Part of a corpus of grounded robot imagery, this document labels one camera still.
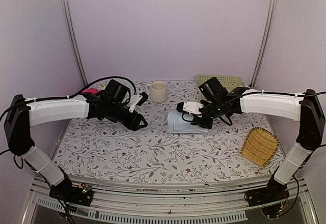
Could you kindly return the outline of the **light blue towel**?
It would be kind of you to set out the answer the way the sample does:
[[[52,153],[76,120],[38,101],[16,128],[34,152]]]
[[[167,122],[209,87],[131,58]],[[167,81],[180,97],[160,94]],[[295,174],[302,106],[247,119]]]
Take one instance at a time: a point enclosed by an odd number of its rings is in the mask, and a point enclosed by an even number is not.
[[[194,118],[191,115],[184,115],[178,111],[169,111],[168,113],[168,132],[176,134],[204,134],[208,129],[192,125],[191,121]]]

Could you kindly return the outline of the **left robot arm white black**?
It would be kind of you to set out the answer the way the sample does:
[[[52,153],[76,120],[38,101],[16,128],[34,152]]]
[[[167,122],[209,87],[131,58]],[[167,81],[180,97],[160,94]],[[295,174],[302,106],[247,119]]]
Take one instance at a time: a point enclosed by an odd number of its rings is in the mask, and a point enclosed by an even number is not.
[[[4,131],[9,151],[22,158],[50,185],[50,197],[63,202],[89,206],[94,192],[85,183],[73,186],[68,175],[35,145],[30,128],[69,119],[108,119],[129,130],[147,127],[143,115],[135,110],[148,99],[146,92],[131,94],[125,85],[112,79],[96,93],[86,88],[66,97],[25,99],[15,95],[4,112]]]

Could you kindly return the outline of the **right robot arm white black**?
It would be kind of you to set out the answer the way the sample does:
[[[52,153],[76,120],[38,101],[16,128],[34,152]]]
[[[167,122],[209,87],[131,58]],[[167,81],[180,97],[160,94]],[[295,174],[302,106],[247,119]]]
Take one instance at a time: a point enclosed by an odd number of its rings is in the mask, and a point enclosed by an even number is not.
[[[193,115],[191,123],[211,129],[215,118],[233,114],[264,114],[287,118],[300,124],[295,144],[285,160],[270,177],[266,187],[249,190],[245,198],[249,206],[279,201],[289,197],[287,183],[310,158],[322,147],[325,116],[318,93],[312,89],[304,93],[279,93],[236,87],[231,92],[212,77],[199,86],[204,99],[200,102],[186,102],[182,109]]]

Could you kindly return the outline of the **cream green patterned towel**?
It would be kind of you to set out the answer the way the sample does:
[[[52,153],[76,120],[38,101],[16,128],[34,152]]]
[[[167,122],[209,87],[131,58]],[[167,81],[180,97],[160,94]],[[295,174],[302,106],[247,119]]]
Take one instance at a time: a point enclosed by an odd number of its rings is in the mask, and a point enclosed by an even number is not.
[[[106,88],[107,84],[106,83],[101,83],[99,86],[100,86],[101,90],[104,90]]]

